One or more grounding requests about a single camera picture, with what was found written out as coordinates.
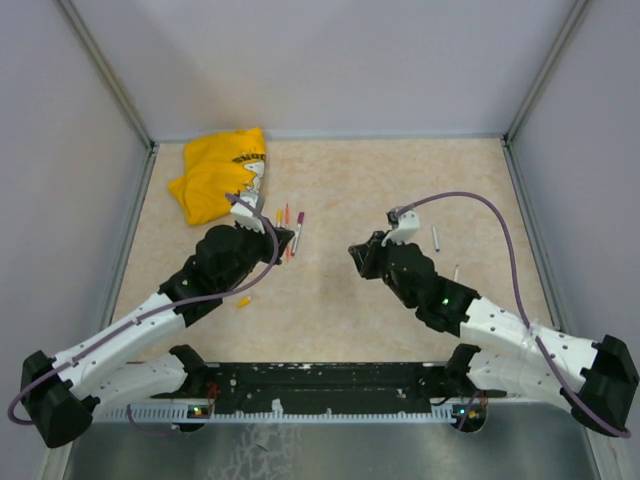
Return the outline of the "white pen red marks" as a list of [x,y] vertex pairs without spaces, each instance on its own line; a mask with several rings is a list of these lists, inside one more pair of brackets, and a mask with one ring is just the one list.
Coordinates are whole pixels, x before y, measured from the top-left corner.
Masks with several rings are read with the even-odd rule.
[[298,249],[298,244],[299,244],[299,240],[300,240],[300,235],[302,232],[302,226],[303,223],[298,221],[297,225],[296,225],[296,231],[295,231],[295,236],[294,239],[292,241],[292,245],[291,245],[291,257],[294,257],[297,253],[297,249]]

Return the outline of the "orange white pen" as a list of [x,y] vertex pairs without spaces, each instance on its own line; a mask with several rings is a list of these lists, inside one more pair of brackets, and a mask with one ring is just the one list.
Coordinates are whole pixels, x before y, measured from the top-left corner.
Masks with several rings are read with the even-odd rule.
[[[284,208],[284,226],[286,229],[290,230],[291,227],[291,211],[290,211],[290,206],[289,203],[287,202],[285,204],[285,208]],[[292,240],[289,240],[287,246],[286,246],[286,250],[285,250],[285,258],[286,258],[286,262],[289,262],[291,259],[291,242]]]

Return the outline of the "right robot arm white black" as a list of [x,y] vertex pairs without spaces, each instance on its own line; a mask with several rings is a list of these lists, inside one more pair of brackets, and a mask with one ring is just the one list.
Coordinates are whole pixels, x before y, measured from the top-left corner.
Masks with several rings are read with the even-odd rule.
[[460,339],[446,372],[454,393],[503,392],[544,402],[593,431],[629,437],[626,421],[639,374],[622,340],[527,324],[439,275],[417,245],[394,244],[383,231],[348,253],[361,278],[382,281],[428,328]]

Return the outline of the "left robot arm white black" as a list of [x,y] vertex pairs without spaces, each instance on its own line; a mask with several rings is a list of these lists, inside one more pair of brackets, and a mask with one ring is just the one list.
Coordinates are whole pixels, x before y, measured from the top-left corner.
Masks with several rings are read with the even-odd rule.
[[208,373],[191,347],[174,347],[149,363],[132,358],[221,306],[258,264],[280,264],[293,238],[271,223],[210,228],[182,268],[132,312],[73,347],[52,356],[38,350],[23,361],[17,401],[25,424],[54,449],[79,438],[101,413],[178,390],[201,394]]

